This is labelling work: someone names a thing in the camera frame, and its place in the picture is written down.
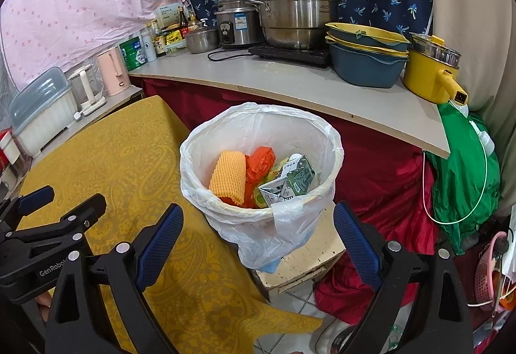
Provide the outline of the person's left hand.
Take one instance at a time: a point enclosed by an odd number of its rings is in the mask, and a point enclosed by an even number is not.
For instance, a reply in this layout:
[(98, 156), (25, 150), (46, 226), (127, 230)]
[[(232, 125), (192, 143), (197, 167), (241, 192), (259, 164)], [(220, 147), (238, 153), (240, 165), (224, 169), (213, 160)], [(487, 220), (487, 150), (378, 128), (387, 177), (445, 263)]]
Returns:
[(48, 291), (35, 298), (43, 322), (48, 322), (52, 299), (53, 297)]

